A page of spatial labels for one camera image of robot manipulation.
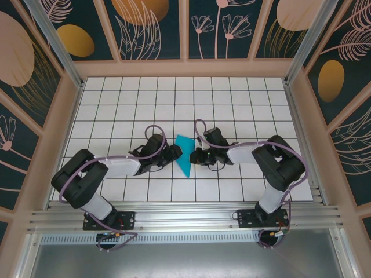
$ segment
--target white grid mat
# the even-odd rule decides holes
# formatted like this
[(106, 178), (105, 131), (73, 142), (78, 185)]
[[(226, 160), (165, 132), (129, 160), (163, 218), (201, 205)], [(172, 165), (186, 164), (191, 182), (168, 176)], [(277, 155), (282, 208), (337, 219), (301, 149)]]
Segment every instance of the white grid mat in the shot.
[[(279, 134), (300, 153), (280, 78), (101, 77), (87, 80), (63, 164), (82, 148), (125, 155), (146, 143), (144, 130), (154, 123), (169, 144), (178, 134), (195, 138), (197, 118), (208, 129), (218, 127), (229, 143)], [(218, 172), (192, 165), (187, 179), (172, 163), (157, 173), (106, 179), (98, 193), (109, 201), (258, 201), (265, 183), (256, 164)], [(312, 201), (308, 181), (292, 190), (291, 198)], [(58, 192), (50, 199), (57, 200)]]

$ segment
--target robotic arm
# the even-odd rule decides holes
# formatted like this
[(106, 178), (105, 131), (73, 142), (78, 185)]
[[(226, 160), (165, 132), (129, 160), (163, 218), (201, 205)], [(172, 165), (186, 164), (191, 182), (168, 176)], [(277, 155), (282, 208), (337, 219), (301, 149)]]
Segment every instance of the robotic arm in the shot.
[(305, 172), (304, 165), (296, 155), (285, 148), (274, 146), (280, 145), (292, 149), (278, 135), (274, 135), (268, 140), (274, 145), (264, 144), (260, 147), (258, 145), (232, 147), (237, 143), (229, 145), (217, 127), (204, 132), (203, 136), (203, 140), (198, 137), (200, 144), (207, 141), (211, 147), (207, 149), (196, 148), (191, 154), (191, 163), (208, 167), (216, 162), (226, 165), (256, 162), (259, 165), (268, 181), (264, 194), (255, 207), (255, 215), (262, 224), (275, 216), (275, 213), (281, 208), (282, 199), (289, 186)]
[[(169, 146), (165, 139), (162, 150), (148, 159), (160, 149), (163, 135), (154, 134), (146, 145), (141, 145), (129, 152), (131, 157), (117, 159), (103, 159), (90, 164), (82, 170), (66, 187), (63, 197), (75, 209), (82, 209), (94, 215), (104, 225), (120, 229), (119, 214), (115, 207), (102, 196), (96, 193), (100, 183), (105, 178), (114, 178), (125, 175), (140, 175), (151, 171), (152, 167), (162, 169), (182, 155), (179, 146)], [(78, 151), (52, 179), (52, 186), (61, 192), (70, 177), (86, 162), (95, 159), (94, 154), (87, 149)]]

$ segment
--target blue triangle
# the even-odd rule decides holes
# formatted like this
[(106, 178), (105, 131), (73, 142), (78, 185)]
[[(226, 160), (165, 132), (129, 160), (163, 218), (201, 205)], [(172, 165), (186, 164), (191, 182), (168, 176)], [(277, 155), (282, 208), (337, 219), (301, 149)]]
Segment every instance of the blue triangle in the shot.
[(176, 160), (176, 162), (178, 163), (185, 176), (189, 178), (191, 174), (190, 155), (195, 149), (195, 140), (190, 139), (186, 136), (178, 135), (176, 137), (175, 144), (178, 145), (183, 152), (183, 154)]

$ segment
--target flower illustration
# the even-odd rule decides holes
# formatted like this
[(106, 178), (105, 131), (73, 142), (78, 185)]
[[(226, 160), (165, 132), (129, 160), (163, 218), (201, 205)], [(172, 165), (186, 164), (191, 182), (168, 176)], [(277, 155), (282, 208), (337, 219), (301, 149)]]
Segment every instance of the flower illustration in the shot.
[[(30, 158), (12, 149), (12, 141), (14, 138), (14, 134), (16, 132), (16, 127), (17, 127), (17, 121), (15, 119), (13, 119), (12, 117), (9, 117), (9, 121), (7, 122), (4, 115), (0, 116), (0, 151), (1, 150), (11, 151), (11, 152), (14, 152), (16, 155), (19, 155), (22, 158), (25, 158), (31, 161)], [(13, 169), (15, 171), (18, 171), (20, 173), (23, 173), (23, 174), (27, 173), (27, 171), (24, 171), (14, 165), (8, 164), (1, 160), (0, 160), (0, 164), (10, 169)], [(14, 191), (12, 189), (4, 189), (4, 188), (0, 188), (0, 190)]]
[(12, 149), (12, 140), (16, 132), (17, 122), (12, 117), (9, 118), (9, 123), (3, 115), (0, 116), (0, 149), (9, 151)]
[(197, 16), (192, 16), (191, 19), (192, 19), (193, 27), (195, 27), (195, 31), (197, 33), (199, 54), (201, 55), (201, 59), (203, 59), (203, 55), (201, 51), (201, 44), (199, 41), (199, 35), (201, 33), (213, 31), (214, 25), (211, 25), (212, 21), (210, 19), (210, 16), (200, 16), (199, 19)]
[(215, 31), (215, 59), (218, 59), (218, 29), (220, 10), (226, 7), (246, 6), (255, 3), (255, 0), (216, 0), (218, 5), (218, 14), (216, 17), (216, 31)]
[(251, 35), (251, 29), (248, 29), (250, 22), (249, 16), (235, 16), (231, 21), (231, 15), (223, 16), (223, 29), (227, 46), (225, 47), (225, 58), (228, 59), (228, 44), (231, 39), (246, 38)]
[(216, 0), (216, 4), (220, 8), (226, 8), (228, 6), (245, 6), (245, 5), (250, 5), (253, 4), (255, 0)]

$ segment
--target black mounting plate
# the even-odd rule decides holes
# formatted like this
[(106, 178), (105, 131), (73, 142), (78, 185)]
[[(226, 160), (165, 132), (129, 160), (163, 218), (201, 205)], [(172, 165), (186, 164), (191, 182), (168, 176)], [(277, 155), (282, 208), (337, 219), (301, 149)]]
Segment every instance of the black mounting plate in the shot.
[(288, 212), (284, 208), (280, 208), (274, 213), (274, 216), (269, 218), (265, 224), (262, 224), (255, 216), (255, 209), (238, 210), (234, 214), (234, 220), (238, 221), (239, 228), (279, 228), (278, 217), (283, 224), (289, 225)]
[[(82, 229), (85, 231), (102, 231), (107, 230), (106, 228), (103, 228), (98, 223), (96, 223), (89, 214), (84, 214), (84, 220)], [(116, 230), (133, 230), (134, 229), (134, 223), (135, 223), (135, 212), (134, 211), (119, 211), (117, 212), (117, 221), (115, 222), (115, 225), (113, 225), (112, 228)]]

